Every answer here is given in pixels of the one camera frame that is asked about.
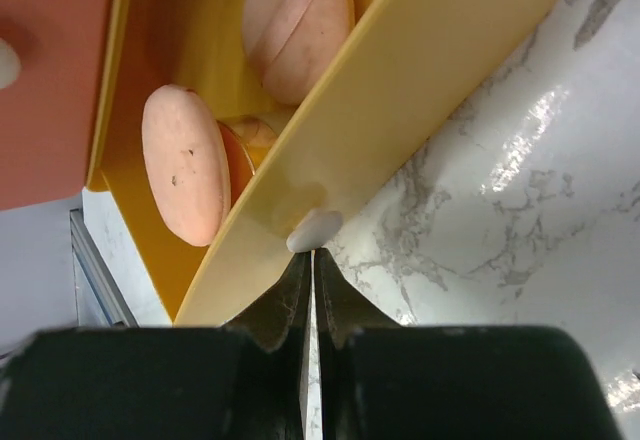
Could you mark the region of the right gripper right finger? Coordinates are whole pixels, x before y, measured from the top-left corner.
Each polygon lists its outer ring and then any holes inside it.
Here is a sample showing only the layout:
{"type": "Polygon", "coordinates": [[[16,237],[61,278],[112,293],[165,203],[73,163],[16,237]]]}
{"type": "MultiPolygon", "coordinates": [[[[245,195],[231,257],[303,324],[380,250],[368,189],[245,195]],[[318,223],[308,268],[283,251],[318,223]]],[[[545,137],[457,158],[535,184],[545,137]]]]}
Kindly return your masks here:
{"type": "Polygon", "coordinates": [[[314,254],[327,439],[617,439],[585,352],[550,326],[403,326],[314,254]]]}

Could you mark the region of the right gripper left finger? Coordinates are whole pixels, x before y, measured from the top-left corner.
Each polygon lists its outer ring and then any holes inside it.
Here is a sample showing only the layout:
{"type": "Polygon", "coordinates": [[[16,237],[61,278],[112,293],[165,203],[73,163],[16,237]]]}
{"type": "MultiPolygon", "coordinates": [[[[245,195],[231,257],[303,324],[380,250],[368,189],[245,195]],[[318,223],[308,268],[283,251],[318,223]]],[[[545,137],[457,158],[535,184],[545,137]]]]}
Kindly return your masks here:
{"type": "Polygon", "coordinates": [[[300,439],[310,257],[218,328],[34,335],[1,371],[5,439],[300,439]]]}

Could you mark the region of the orange powder puff front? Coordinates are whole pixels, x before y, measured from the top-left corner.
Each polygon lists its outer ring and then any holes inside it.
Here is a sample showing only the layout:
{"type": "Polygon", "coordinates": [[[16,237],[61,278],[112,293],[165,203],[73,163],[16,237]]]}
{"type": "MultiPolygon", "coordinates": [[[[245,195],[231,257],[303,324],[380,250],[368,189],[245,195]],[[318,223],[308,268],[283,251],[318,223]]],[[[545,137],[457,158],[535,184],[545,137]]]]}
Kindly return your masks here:
{"type": "Polygon", "coordinates": [[[231,208],[220,127],[195,92],[168,84],[146,100],[141,123],[147,178],[167,228],[195,247],[212,243],[231,208]]]}

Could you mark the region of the orange powder puff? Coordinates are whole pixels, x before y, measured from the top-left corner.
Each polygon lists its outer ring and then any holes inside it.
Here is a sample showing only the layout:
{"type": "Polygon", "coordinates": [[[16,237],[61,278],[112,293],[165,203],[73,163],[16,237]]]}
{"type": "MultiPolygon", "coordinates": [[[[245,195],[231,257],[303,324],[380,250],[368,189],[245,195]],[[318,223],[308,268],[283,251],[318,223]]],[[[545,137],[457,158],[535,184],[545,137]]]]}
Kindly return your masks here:
{"type": "Polygon", "coordinates": [[[141,123],[147,178],[167,228],[195,247],[212,243],[231,208],[220,127],[195,92],[168,84],[146,100],[141,123]]]}
{"type": "Polygon", "coordinates": [[[242,43],[264,90],[298,105],[355,25],[353,0],[245,0],[242,43]]]}

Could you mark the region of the yellow bottom drawer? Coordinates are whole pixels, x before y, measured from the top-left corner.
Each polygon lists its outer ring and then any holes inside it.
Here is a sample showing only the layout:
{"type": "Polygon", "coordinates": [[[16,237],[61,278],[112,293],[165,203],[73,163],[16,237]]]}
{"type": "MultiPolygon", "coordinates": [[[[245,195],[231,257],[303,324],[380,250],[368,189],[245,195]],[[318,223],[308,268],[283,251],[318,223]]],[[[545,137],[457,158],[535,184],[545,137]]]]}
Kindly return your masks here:
{"type": "Polygon", "coordinates": [[[557,0],[355,0],[356,25],[296,109],[209,247],[179,240],[143,161],[147,96],[195,90],[219,117],[278,110],[242,52],[244,0],[111,0],[87,186],[109,193],[127,240],[103,234],[142,325],[218,325],[290,260],[286,237],[314,208],[356,214],[557,0]]]}

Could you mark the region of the orange powder puff back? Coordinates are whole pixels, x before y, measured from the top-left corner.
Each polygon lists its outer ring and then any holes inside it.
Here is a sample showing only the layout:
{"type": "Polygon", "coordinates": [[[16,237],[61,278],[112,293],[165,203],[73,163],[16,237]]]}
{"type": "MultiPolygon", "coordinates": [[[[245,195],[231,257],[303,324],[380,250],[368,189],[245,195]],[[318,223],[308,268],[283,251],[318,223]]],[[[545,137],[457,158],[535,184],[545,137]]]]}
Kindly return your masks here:
{"type": "Polygon", "coordinates": [[[264,90],[298,105],[355,25],[353,0],[245,0],[242,43],[264,90]]]}

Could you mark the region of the orange drawer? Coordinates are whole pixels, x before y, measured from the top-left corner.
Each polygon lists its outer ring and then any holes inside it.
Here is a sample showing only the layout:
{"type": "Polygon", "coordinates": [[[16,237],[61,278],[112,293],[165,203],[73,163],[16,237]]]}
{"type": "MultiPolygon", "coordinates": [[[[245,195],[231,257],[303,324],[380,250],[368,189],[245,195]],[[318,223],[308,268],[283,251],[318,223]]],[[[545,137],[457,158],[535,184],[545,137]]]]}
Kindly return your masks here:
{"type": "Polygon", "coordinates": [[[1,0],[19,68],[1,84],[1,207],[72,197],[86,182],[112,0],[1,0]]]}

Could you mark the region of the gold round jar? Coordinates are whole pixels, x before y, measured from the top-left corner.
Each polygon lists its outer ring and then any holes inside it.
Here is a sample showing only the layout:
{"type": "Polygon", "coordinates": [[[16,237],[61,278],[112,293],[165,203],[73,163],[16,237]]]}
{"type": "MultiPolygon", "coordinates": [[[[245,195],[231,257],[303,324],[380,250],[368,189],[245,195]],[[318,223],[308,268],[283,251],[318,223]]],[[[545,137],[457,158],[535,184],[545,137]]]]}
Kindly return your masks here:
{"type": "Polygon", "coordinates": [[[267,112],[225,118],[218,125],[231,133],[255,174],[290,118],[289,111],[267,112]]]}

